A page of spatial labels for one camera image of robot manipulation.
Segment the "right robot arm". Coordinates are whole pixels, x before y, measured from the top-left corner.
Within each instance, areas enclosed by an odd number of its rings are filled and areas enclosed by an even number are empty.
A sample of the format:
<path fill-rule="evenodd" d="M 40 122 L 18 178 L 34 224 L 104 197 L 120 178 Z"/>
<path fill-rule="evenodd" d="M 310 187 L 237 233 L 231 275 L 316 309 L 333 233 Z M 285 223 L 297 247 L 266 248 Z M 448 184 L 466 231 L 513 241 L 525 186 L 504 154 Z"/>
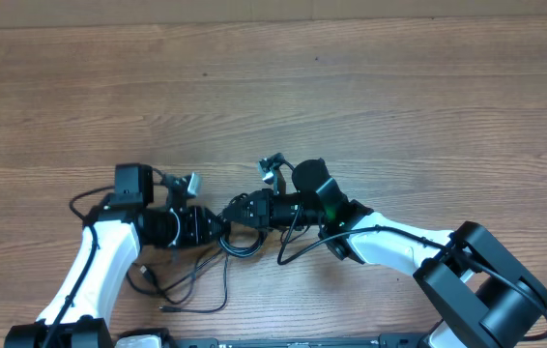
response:
<path fill-rule="evenodd" d="M 285 159 L 261 159 L 266 187 L 230 203 L 225 219 L 253 229 L 292 231 L 317 225 L 317 242 L 338 259 L 381 265 L 411 276 L 441 316 L 421 347 L 514 347 L 547 338 L 547 288 L 484 226 L 426 230 L 395 222 L 351 200 L 323 159 L 292 167 L 294 192 L 284 190 Z"/>

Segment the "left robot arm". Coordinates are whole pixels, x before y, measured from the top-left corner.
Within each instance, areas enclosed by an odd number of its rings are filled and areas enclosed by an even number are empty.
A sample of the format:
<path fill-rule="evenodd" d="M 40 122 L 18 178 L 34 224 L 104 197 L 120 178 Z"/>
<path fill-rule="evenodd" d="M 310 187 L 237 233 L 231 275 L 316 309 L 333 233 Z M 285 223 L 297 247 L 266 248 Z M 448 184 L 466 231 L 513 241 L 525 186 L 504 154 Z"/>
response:
<path fill-rule="evenodd" d="M 173 347 L 166 329 L 136 330 L 113 339 L 108 326 L 120 288 L 144 246 L 201 247 L 217 242 L 231 226 L 224 218 L 187 201 L 198 194 L 200 178 L 161 174 L 166 202 L 153 207 L 158 169 L 119 164 L 114 184 L 82 216 L 82 243 L 51 303 L 29 325 L 12 327 L 7 347 Z"/>

